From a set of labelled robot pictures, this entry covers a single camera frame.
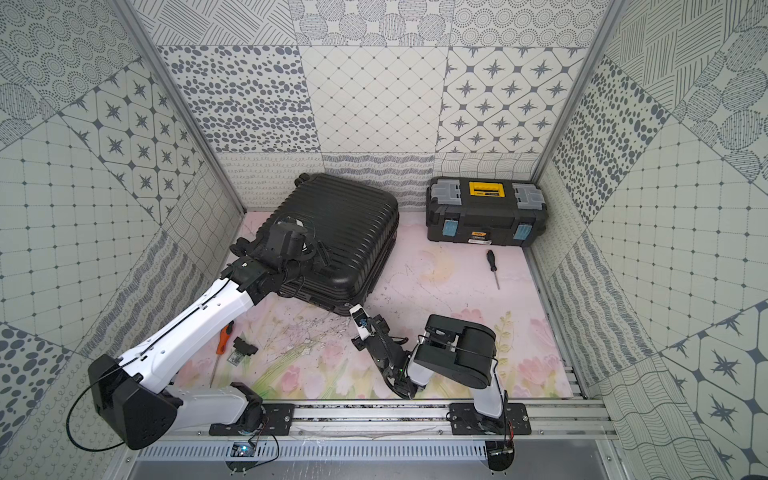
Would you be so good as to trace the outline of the black ribbed hard-shell suitcase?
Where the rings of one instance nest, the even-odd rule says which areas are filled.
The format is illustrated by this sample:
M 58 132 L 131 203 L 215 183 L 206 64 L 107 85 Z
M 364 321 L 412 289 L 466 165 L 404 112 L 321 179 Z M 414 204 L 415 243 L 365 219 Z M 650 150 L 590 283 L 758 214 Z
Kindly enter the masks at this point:
M 257 253 L 277 222 L 309 230 L 312 258 L 263 264 Z M 236 260 L 221 274 L 259 303 L 268 294 L 296 298 L 340 316 L 364 303 L 394 247 L 396 198 L 379 188 L 324 173 L 301 174 L 294 190 L 258 229 L 230 249 Z

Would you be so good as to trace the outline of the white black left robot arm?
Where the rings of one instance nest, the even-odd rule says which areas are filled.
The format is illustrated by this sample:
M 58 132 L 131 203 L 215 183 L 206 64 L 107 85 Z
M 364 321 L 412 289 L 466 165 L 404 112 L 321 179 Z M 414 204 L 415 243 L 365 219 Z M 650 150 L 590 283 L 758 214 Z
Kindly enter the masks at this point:
M 123 445 L 141 450 L 166 433 L 222 427 L 252 434 L 263 426 L 262 398 L 241 382 L 181 390 L 172 382 L 211 339 L 268 295 L 328 264 L 328 251 L 302 224 L 279 221 L 252 241 L 233 246 L 230 263 L 201 297 L 146 340 L 88 368 L 95 412 Z

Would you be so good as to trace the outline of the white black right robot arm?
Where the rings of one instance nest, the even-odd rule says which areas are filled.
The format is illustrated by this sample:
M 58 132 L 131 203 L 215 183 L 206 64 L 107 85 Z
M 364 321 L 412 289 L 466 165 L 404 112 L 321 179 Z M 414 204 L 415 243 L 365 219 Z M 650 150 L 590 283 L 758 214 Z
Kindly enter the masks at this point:
M 432 314 L 414 349 L 406 351 L 404 341 L 390 335 L 382 316 L 371 317 L 360 305 L 352 307 L 350 315 L 358 332 L 353 345 L 368 352 L 396 396 L 411 400 L 433 376 L 443 376 L 470 390 L 475 411 L 471 431 L 512 436 L 506 415 L 507 395 L 495 371 L 498 361 L 493 330 L 480 323 Z

